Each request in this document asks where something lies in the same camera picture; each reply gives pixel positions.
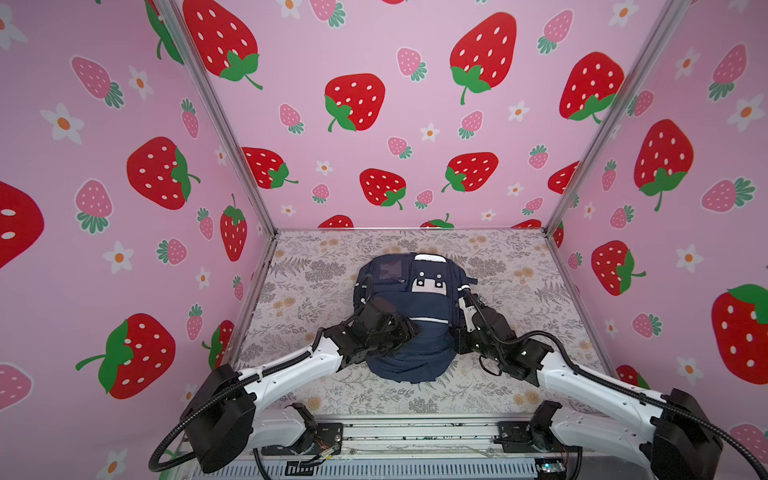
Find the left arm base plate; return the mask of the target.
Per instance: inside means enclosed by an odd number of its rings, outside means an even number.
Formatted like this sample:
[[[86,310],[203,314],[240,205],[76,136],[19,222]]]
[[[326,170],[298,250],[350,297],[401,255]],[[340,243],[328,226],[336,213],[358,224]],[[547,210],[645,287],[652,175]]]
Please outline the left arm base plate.
[[[306,428],[292,444],[264,446],[260,448],[260,454],[267,457],[332,456],[341,452],[343,433],[342,423],[319,423]]]

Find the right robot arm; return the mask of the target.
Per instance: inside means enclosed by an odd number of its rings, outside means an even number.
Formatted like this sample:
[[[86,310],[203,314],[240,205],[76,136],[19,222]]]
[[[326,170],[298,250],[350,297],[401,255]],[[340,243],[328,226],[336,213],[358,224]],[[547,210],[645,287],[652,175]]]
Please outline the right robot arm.
[[[539,448],[558,441],[621,457],[658,479],[712,479],[725,445],[731,446],[760,479],[766,467],[741,442],[712,424],[698,402],[675,389],[669,394],[642,389],[574,363],[563,343],[545,331],[503,340],[506,318],[466,290],[459,297],[470,350],[496,362],[500,373],[572,397],[601,417],[578,419],[564,407],[540,409],[532,420]]]

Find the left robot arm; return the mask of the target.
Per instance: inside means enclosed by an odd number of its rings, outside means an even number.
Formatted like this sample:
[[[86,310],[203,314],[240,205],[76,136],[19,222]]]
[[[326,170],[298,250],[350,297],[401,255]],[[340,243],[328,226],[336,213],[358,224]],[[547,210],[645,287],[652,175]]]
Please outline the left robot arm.
[[[341,323],[318,330],[312,344],[276,361],[240,371],[225,364],[203,383],[179,423],[151,454],[154,473],[195,460],[205,473],[256,446],[259,414],[298,387],[378,353],[392,354],[420,328],[386,299],[368,300]]]

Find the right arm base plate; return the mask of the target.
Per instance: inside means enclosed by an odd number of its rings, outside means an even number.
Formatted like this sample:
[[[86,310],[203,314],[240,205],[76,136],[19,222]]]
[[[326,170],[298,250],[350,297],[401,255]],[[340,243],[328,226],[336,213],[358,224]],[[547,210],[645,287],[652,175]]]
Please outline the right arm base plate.
[[[554,434],[541,426],[531,427],[524,421],[501,421],[497,424],[498,435],[493,443],[505,453],[549,454],[577,453],[576,446],[565,445]]]

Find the navy blue student backpack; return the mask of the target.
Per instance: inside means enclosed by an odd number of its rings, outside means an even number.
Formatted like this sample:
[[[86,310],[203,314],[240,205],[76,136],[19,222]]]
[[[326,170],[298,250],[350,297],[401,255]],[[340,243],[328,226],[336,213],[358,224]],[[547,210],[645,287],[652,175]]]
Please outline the navy blue student backpack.
[[[411,328],[410,338],[397,348],[368,353],[369,369],[400,383],[438,379],[457,354],[453,332],[465,326],[459,299],[476,284],[461,266],[437,254],[387,254],[361,267],[353,306],[391,305]]]

